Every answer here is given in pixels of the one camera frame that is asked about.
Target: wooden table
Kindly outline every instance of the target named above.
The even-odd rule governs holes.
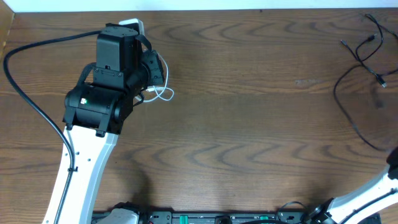
[[[175,210],[275,210],[347,194],[386,165],[387,154],[357,137],[332,97],[338,77],[356,64],[340,39],[355,47],[377,31],[365,12],[398,29],[396,9],[17,14],[6,52],[140,18],[170,66],[175,98],[140,105],[126,120],[95,209],[131,201]],[[63,99],[95,61],[95,40],[37,47],[11,59],[16,82],[61,127]],[[393,69],[397,47],[386,33],[368,63]],[[368,139],[395,147],[398,79],[386,80],[382,89],[359,68],[338,93]],[[0,83],[0,223],[39,223],[62,142],[3,72]],[[384,108],[375,108],[372,89]],[[383,223],[398,223],[397,208],[382,211]]]

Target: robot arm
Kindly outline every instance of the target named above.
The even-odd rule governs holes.
[[[309,215],[311,224],[357,224],[366,217],[398,202],[398,148],[386,168],[373,180],[347,195],[331,198]]]
[[[91,71],[93,82],[86,83]],[[64,145],[44,224],[91,223],[106,162],[124,120],[137,105],[133,104],[134,97],[148,85],[163,82],[162,63],[145,38],[140,20],[107,24],[98,34],[96,63],[85,67],[76,87],[65,98],[63,133],[73,148],[75,171],[68,180],[70,157]],[[61,201],[65,189],[66,197]]]

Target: coiled white cable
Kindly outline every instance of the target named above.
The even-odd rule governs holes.
[[[164,65],[166,66],[166,80],[164,82],[164,86],[163,87],[156,87],[156,86],[152,86],[151,88],[148,88],[146,91],[155,91],[156,96],[153,97],[152,99],[149,100],[144,100],[144,103],[149,103],[152,102],[158,98],[164,100],[164,101],[170,101],[173,97],[174,97],[174,90],[172,90],[171,88],[167,87],[167,84],[169,82],[169,66],[167,65],[166,61],[164,60],[164,58],[158,53],[157,54],[159,56],[159,58],[163,61]],[[164,98],[162,97],[162,94],[164,93],[165,90],[170,90],[172,92],[172,95],[170,96],[170,98]],[[141,97],[136,96],[136,100],[141,100]]]

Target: white wall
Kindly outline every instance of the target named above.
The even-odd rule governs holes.
[[[398,7],[398,0],[4,0],[14,12]]]

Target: black strap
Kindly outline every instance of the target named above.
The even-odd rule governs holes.
[[[96,66],[96,64],[96,62],[92,62],[84,67],[83,71],[81,71],[79,80],[77,81],[77,85],[84,84],[86,78],[88,77],[92,69]]]
[[[144,36],[144,35],[137,35],[136,40],[144,44],[145,47],[151,52],[152,51],[152,45],[150,44],[149,40]]]

